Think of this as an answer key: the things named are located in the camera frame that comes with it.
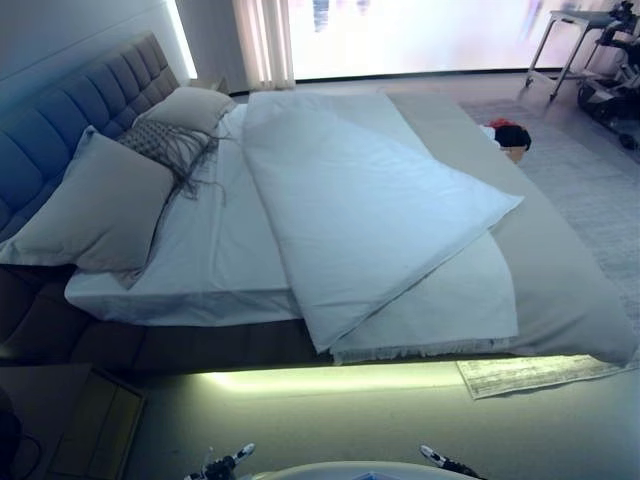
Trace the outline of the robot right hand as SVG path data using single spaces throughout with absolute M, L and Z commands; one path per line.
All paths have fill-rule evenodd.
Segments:
M 478 474 L 467 465 L 439 454 L 428 445 L 420 445 L 419 451 L 426 459 L 441 469 L 453 471 L 471 478 L 479 478 Z

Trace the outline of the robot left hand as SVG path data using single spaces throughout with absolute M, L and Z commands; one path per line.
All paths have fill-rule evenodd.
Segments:
M 251 456 L 255 448 L 256 445 L 254 443 L 248 443 L 234 454 L 216 457 L 213 448 L 209 447 L 199 470 L 187 474 L 184 479 L 234 479 L 236 467 Z

